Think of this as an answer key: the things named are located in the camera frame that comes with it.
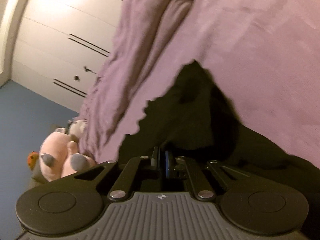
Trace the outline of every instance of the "ribbed surface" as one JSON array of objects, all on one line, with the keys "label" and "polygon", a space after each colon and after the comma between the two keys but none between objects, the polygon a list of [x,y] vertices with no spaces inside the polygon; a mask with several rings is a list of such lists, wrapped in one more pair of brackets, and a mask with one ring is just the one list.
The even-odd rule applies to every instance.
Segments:
[{"label": "ribbed surface", "polygon": [[111,204],[91,228],[73,236],[46,238],[25,234],[20,240],[303,240],[298,233],[258,237],[226,222],[212,203],[189,193],[135,193],[124,203]]}]

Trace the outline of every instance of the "orange plush toy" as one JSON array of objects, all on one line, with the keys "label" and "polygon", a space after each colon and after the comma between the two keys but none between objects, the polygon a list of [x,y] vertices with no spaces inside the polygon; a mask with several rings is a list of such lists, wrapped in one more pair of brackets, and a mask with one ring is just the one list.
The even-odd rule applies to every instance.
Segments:
[{"label": "orange plush toy", "polygon": [[30,170],[33,170],[33,168],[35,167],[35,164],[36,164],[36,161],[38,158],[39,158],[39,153],[37,153],[37,152],[31,152],[28,155],[27,164],[28,164]]}]

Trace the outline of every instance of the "pink plush toy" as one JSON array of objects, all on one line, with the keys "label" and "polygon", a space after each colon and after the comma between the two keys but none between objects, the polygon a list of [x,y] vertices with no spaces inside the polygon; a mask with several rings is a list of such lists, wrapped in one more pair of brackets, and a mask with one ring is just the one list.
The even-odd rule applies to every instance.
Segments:
[{"label": "pink plush toy", "polygon": [[85,170],[96,165],[96,162],[78,151],[79,140],[86,122],[79,120],[74,122],[69,129],[57,128],[42,143],[39,152],[39,162],[42,175],[53,181],[78,171]]}]

